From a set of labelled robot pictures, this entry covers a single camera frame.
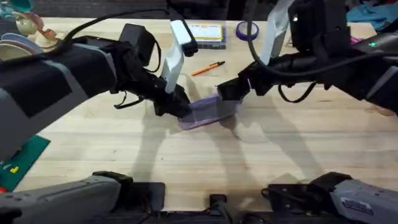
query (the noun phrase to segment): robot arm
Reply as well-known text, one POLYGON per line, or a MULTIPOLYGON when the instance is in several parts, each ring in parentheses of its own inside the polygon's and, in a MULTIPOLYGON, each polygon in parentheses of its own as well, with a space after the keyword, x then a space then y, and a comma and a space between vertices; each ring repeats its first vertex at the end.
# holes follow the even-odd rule
POLYGON ((274 57, 268 66, 256 60, 241 71, 238 78, 220 84, 220 96, 224 100, 242 100, 250 89, 264 96, 278 85, 285 100, 298 103, 319 83, 324 84, 326 90, 335 86, 357 100, 398 112, 398 103, 393 97, 398 93, 395 88, 398 60, 376 57, 377 54, 397 55, 398 32, 351 45, 344 8, 343 1, 296 0, 289 7, 289 19, 293 45, 299 53, 274 57), (303 97, 290 101, 284 96, 282 85, 292 87, 303 82, 313 83, 303 97))
MULTIPOLYGON (((188 28, 183 31, 192 35, 188 28)), ((62 53, 42 60, 0 63, 0 161, 74 107, 106 91, 133 93, 139 97, 135 103, 151 100, 158 116, 189 114, 185 90, 174 83, 166 91, 168 81, 144 68, 155 43, 145 27, 126 24, 119 41, 79 37, 62 53)), ((198 51, 194 38, 179 47, 187 57, 198 51)))

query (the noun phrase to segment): tape roll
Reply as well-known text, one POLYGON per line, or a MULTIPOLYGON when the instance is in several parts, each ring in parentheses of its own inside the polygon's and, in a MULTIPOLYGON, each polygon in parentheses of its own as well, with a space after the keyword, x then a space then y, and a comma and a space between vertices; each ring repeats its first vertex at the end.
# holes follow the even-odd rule
MULTIPOLYGON (((259 26, 257 26, 257 24, 252 23, 252 29, 251 29, 251 39, 254 40, 257 38, 257 36, 259 35, 259 26)), ((246 21, 240 22, 237 26, 236 26, 236 36, 244 41, 248 41, 248 23, 246 21)))

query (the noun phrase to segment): light wood surface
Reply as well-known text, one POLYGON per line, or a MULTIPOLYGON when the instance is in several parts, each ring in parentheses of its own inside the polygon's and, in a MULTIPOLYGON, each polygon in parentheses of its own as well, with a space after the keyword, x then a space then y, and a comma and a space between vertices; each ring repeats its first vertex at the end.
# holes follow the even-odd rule
MULTIPOLYGON (((88 20, 47 18, 45 24, 65 32, 88 20)), ((164 51, 171 46, 168 21, 113 19, 83 34, 117 39, 127 22, 146 26, 164 51)), ((236 24, 227 23, 227 50, 200 50, 186 58, 178 82, 192 101, 215 92, 215 85, 252 62, 247 43, 234 36, 236 24), (223 66, 189 75, 222 60, 223 66)), ((258 51, 265 23, 259 25, 258 51)), ((355 37, 375 34, 369 24, 351 27, 355 37)), ((151 68, 157 63, 156 52, 153 56, 151 68)), ((295 86, 288 96, 296 98, 306 87, 295 86)), ((335 88, 319 87, 296 105, 284 102, 275 89, 264 97, 251 93, 235 118, 191 131, 182 131, 174 117, 157 117, 151 102, 114 109, 122 98, 104 93, 43 130, 40 135, 52 142, 17 190, 84 179, 97 170, 164 182, 169 210, 202 209, 208 194, 216 193, 228 194, 243 208, 263 209, 260 190, 267 184, 312 180, 329 171, 398 190, 396 117, 383 117, 335 88)))

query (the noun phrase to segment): white sticker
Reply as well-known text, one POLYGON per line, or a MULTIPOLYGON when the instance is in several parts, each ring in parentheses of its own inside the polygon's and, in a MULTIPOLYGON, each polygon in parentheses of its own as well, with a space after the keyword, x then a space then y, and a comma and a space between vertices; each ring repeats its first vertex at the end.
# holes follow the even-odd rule
POLYGON ((222 41, 223 26, 219 23, 188 22, 188 27, 196 41, 222 41))
POLYGON ((366 202, 360 202, 360 201, 353 200, 350 198, 345 198, 345 197, 341 197, 340 199, 341 199, 341 202, 343 203, 343 206, 348 209, 353 209, 353 210, 356 210, 359 212, 367 213, 369 215, 374 215, 372 206, 366 202))

